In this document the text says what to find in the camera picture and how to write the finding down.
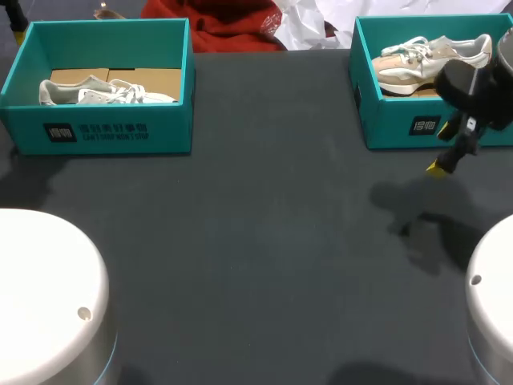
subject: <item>red fabric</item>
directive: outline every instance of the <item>red fabric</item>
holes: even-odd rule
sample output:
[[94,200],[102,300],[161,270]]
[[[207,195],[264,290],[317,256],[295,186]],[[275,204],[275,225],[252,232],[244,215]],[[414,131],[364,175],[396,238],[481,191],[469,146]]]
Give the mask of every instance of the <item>red fabric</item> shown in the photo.
[[260,33],[272,0],[147,0],[142,18],[188,18],[195,52],[279,51]]

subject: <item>dark gray tabletop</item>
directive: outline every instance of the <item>dark gray tabletop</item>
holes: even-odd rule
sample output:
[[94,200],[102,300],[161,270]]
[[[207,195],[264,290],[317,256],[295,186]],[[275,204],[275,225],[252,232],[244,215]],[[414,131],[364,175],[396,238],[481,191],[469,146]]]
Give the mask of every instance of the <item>dark gray tabletop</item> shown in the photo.
[[122,385],[472,383],[464,269],[513,213],[513,153],[435,181],[436,152],[368,151],[347,62],[197,55],[190,156],[24,158],[2,131],[0,205],[107,263]]

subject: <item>cardboard insert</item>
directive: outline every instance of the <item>cardboard insert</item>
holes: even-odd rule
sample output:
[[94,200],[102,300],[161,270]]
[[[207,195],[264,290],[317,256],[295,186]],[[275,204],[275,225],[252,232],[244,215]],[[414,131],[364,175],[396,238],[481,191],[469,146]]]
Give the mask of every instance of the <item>cardboard insert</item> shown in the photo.
[[173,99],[180,101],[182,71],[176,68],[79,68],[53,70],[50,80],[54,83],[77,84],[89,75],[96,76],[98,79],[106,82],[119,79],[132,84],[139,84],[144,87],[146,92],[169,95]]
[[422,90],[417,90],[412,95],[408,95],[408,96],[386,95],[383,90],[382,90],[382,94],[383,94],[384,98],[399,98],[399,99],[405,99],[405,98],[437,98],[438,97],[438,94],[436,93],[436,90],[434,88],[424,88]]

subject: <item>sneaker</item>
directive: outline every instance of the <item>sneaker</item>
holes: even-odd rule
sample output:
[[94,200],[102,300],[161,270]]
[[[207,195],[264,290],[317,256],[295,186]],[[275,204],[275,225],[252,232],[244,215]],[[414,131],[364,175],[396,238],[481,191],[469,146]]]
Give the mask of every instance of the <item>sneaker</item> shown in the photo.
[[143,86],[123,80],[104,82],[91,75],[78,84],[57,84],[43,80],[39,85],[39,103],[107,104],[107,103],[173,103],[171,96],[146,92]]
[[430,42],[413,38],[406,43],[382,50],[372,61],[379,87],[396,95],[411,95],[425,84],[434,82],[443,66],[452,59],[475,68],[491,60],[491,37],[482,34],[476,40],[454,41],[442,36]]

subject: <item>teal shoe box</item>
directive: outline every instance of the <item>teal shoe box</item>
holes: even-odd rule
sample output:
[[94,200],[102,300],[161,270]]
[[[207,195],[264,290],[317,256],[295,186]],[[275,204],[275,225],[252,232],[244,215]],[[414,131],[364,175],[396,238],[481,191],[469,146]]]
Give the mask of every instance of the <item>teal shoe box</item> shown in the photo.
[[[180,69],[179,101],[40,106],[41,81],[75,68]],[[25,155],[190,152],[194,87],[187,19],[33,22],[0,94],[0,118]]]
[[[436,133],[454,112],[439,97],[383,97],[372,67],[372,59],[378,57],[383,48],[416,36],[432,40],[445,35],[453,40],[468,40],[489,34],[495,50],[497,42],[512,26],[513,18],[509,14],[357,18],[349,56],[349,77],[367,147],[446,147],[447,143],[438,140]],[[480,144],[513,145],[513,129],[488,130]]]

